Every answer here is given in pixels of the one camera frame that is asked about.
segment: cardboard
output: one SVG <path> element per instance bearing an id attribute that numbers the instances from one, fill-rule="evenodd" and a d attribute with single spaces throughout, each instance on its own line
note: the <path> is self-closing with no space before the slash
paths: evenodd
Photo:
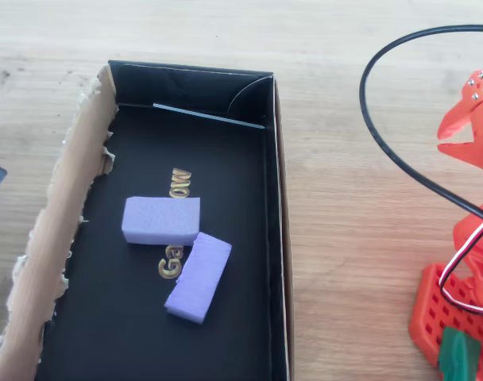
<path id="1" fill-rule="evenodd" d="M 292 379 L 284 175 L 272 73 L 111 61 L 14 267 L 0 380 Z M 201 230 L 233 245 L 201 326 L 162 302 L 190 249 L 122 241 L 131 195 L 200 197 Z"/>

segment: wooden table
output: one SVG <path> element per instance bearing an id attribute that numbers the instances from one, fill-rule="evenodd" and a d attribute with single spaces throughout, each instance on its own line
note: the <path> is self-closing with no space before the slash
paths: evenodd
<path id="1" fill-rule="evenodd" d="M 421 269 L 452 256 L 465 213 L 384 156 L 357 89 L 384 44 L 468 22 L 483 23 L 483 2 L 0 0 L 0 332 L 78 95 L 108 59 L 267 70 L 284 124 L 296 379 L 436 379 L 407 325 Z M 384 58 L 368 91 L 397 152 L 475 203 L 483 172 L 438 153 L 435 134 L 480 67 L 483 35 L 429 37 Z"/>

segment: black cable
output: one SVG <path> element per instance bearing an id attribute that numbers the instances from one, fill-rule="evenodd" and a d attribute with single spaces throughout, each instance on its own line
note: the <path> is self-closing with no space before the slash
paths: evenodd
<path id="1" fill-rule="evenodd" d="M 451 26 L 440 26 L 438 28 L 431 28 L 421 30 L 419 32 L 414 32 L 408 34 L 407 36 L 401 37 L 398 40 L 393 41 L 392 43 L 386 45 L 382 48 L 367 64 L 363 74 L 361 75 L 360 81 L 360 107 L 361 113 L 369 128 L 370 133 L 372 134 L 376 143 L 379 144 L 383 152 L 395 163 L 397 164 L 400 169 L 410 175 L 414 180 L 418 181 L 420 184 L 424 185 L 425 187 L 429 188 L 431 191 L 443 196 L 448 201 L 451 201 L 453 204 L 460 206 L 464 210 L 478 216 L 483 220 L 483 209 L 479 208 L 478 206 L 472 204 L 471 202 L 465 200 L 464 198 L 456 195 L 455 193 L 447 190 L 446 188 L 441 187 L 439 184 L 433 182 L 429 178 L 425 177 L 424 175 L 420 174 L 418 171 L 410 167 L 405 161 L 403 161 L 383 140 L 381 135 L 377 132 L 376 127 L 374 126 L 372 119 L 369 115 L 369 110 L 367 108 L 367 101 L 365 99 L 365 85 L 367 82 L 367 77 L 369 76 L 370 71 L 373 69 L 376 62 L 388 53 L 390 50 L 396 48 L 399 45 L 402 45 L 406 42 L 411 40 L 415 40 L 416 38 L 432 36 L 435 34 L 441 33 L 456 33 L 456 32 L 483 32 L 483 25 L 451 25 Z"/>

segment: green part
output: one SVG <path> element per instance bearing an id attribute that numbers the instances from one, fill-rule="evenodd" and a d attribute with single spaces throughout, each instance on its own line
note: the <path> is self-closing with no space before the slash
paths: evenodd
<path id="1" fill-rule="evenodd" d="M 475 381 L 481 342 L 458 329 L 445 327 L 439 349 L 438 369 L 443 381 Z"/>

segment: foam block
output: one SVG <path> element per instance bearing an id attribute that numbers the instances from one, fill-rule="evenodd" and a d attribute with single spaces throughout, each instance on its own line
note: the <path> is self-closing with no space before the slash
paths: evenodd
<path id="1" fill-rule="evenodd" d="M 202 324 L 231 252 L 231 245 L 199 233 L 165 308 Z"/>
<path id="2" fill-rule="evenodd" d="M 122 231 L 131 244 L 192 246 L 199 233 L 199 198 L 127 198 Z"/>

